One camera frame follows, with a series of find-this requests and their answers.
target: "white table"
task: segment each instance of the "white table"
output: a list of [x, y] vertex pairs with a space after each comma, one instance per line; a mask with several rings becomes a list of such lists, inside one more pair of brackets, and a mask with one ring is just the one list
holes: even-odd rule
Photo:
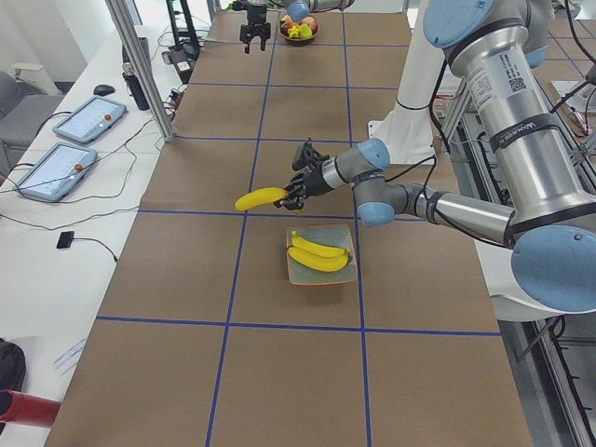
[[[149, 39], [152, 55], [162, 31], [150, 27], [137, 30], [139, 36]], [[181, 81], [173, 67], [163, 63], [160, 51], [153, 58], [153, 74], [165, 99]], [[122, 78], [121, 43], [115, 31], [66, 95], [58, 111], [73, 111], [92, 96], [92, 90], [98, 84], [114, 86], [116, 92], [108, 98], [128, 107], [128, 112], [111, 130], [89, 145], [104, 156], [151, 118], [150, 111], [139, 111], [127, 93]], [[51, 130], [60, 119], [56, 117], [45, 125], [21, 163], [34, 163], [60, 140]], [[129, 144], [138, 159], [122, 195], [117, 198], [93, 198], [75, 204], [45, 204], [27, 200], [13, 192], [1, 193], [0, 214], [54, 227], [93, 214], [136, 207], [159, 157], [156, 149], [159, 138], [157, 126], [152, 122]], [[98, 163], [66, 200], [117, 194], [132, 160], [131, 154], [120, 149]], [[26, 171], [15, 170], [9, 178], [17, 181]], [[0, 191], [10, 189], [12, 184], [5, 181]], [[121, 212], [67, 229], [74, 230], [75, 237], [97, 238], [119, 255], [135, 215], [136, 211]], [[54, 400], [63, 399], [75, 368], [60, 375], [53, 361], [88, 336], [115, 270], [110, 253], [95, 242], [75, 241], [69, 250], [57, 250], [61, 231], [33, 229], [0, 217], [0, 337], [14, 341], [25, 352], [27, 375], [23, 392]], [[46, 428], [7, 425], [0, 436], [0, 444], [3, 447], [43, 445], [48, 432]]]

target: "light blue cap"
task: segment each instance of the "light blue cap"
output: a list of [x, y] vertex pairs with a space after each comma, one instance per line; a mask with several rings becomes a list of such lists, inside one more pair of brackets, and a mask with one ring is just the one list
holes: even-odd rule
[[389, 151], [385, 143], [378, 138], [371, 138], [358, 144], [358, 149], [377, 169], [385, 169], [389, 166]]
[[535, 49], [534, 51], [530, 51], [529, 53], [525, 54], [525, 59], [528, 61], [530, 68], [536, 68], [547, 57], [547, 46], [544, 46], [539, 49]]
[[379, 226], [393, 222], [395, 210], [388, 203], [367, 202], [358, 207], [358, 215], [364, 226]]
[[523, 235], [511, 256], [513, 276], [538, 302], [563, 312], [596, 309], [596, 235], [566, 225]]
[[448, 48], [468, 37], [488, 15], [494, 0], [431, 0], [423, 29], [433, 47]]
[[292, 21], [300, 21], [305, 19], [310, 12], [308, 10], [308, 5], [301, 0], [292, 3], [286, 9], [288, 10], [288, 15], [291, 17]]

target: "banana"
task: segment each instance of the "banana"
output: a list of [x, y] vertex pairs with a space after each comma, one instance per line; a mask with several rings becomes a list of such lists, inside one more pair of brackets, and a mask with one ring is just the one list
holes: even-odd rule
[[261, 188], [249, 192], [239, 198], [234, 204], [236, 211], [246, 211], [261, 205], [269, 205], [288, 196], [288, 191], [282, 188]]
[[288, 254], [297, 263], [319, 272], [337, 272], [344, 268], [350, 260], [348, 250], [344, 250], [342, 254], [333, 258], [323, 258], [298, 247], [288, 247]]
[[313, 242], [298, 235], [297, 231], [291, 232], [291, 244], [294, 247], [310, 251], [311, 253], [323, 258], [334, 258], [335, 256], [341, 256], [344, 254], [344, 251], [347, 250], [340, 247], [331, 247], [329, 245], [318, 244], [317, 242]]

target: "black mouse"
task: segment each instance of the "black mouse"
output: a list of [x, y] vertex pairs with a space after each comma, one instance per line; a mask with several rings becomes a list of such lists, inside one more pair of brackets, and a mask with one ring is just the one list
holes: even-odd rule
[[105, 96], [115, 92], [115, 88], [107, 84], [99, 84], [93, 89], [93, 94], [98, 96]]

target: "tablet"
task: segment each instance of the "tablet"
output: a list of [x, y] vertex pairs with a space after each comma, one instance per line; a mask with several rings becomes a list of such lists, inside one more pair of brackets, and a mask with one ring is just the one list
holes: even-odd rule
[[96, 160], [95, 149], [58, 142], [17, 182], [14, 190], [27, 197], [58, 202], [73, 190]]
[[120, 102], [94, 96], [54, 126], [58, 135], [87, 144], [108, 130], [127, 111]]

